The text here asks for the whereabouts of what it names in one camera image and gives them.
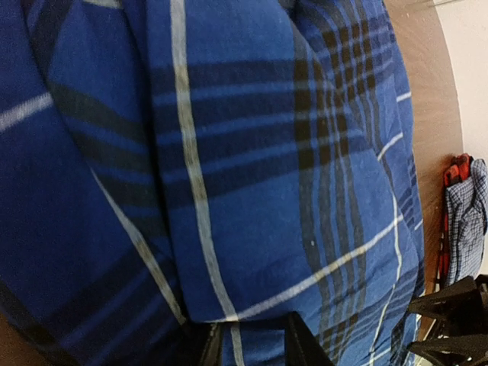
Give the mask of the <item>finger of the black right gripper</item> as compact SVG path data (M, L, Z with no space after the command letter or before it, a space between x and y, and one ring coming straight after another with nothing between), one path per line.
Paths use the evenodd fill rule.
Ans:
M408 350L433 365L487 365L487 335L463 335L411 342Z
M484 321L484 304L480 288L467 276L438 292L414 298L407 308L409 313L430 319L454 322L455 320Z

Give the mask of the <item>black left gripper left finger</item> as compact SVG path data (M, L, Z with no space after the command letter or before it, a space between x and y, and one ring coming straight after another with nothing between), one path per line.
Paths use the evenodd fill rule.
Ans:
M198 324L191 345L191 365L221 366L223 330L219 323Z

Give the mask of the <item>folded blue gingham shirt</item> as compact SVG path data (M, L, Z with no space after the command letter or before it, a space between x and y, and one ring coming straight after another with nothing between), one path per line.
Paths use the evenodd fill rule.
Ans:
M482 159L470 165L470 177L454 194L454 238L457 272L449 285L479 273L487 233L487 167Z

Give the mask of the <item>dark blue plaid shirt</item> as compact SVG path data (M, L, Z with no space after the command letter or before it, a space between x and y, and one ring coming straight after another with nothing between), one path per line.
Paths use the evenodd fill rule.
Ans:
M382 1L3 1L1 313L52 365L411 365L409 80Z

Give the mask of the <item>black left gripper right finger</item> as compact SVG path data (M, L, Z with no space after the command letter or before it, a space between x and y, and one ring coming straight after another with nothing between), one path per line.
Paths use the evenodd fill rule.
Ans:
M334 366L299 313L287 315L284 331L286 366Z

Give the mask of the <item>red cloth edge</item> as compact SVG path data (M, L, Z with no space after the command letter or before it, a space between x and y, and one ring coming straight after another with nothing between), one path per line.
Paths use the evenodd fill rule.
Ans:
M454 194L470 177L470 165L473 157L467 153L455 156L443 173L443 206L441 238L437 260L437 277L435 283L442 289L449 285L457 272L457 244L454 238Z

